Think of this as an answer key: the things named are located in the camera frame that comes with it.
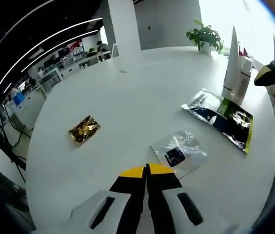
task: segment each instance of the plastic packet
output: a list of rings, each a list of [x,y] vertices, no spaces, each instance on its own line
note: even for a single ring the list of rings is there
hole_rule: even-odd
[[[171,168],[178,179],[207,162],[207,154],[188,131],[170,134],[151,147],[160,163]]]
[[[245,153],[249,152],[253,116],[234,102],[202,89],[182,108],[214,126]]]

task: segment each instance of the potted plant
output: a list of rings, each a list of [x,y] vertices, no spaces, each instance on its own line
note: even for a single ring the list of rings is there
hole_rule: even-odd
[[[217,31],[211,29],[210,25],[204,26],[204,24],[198,20],[194,21],[200,26],[200,29],[195,28],[186,33],[186,37],[193,41],[198,47],[198,51],[204,54],[211,54],[212,47],[216,51],[223,49],[223,42]]]

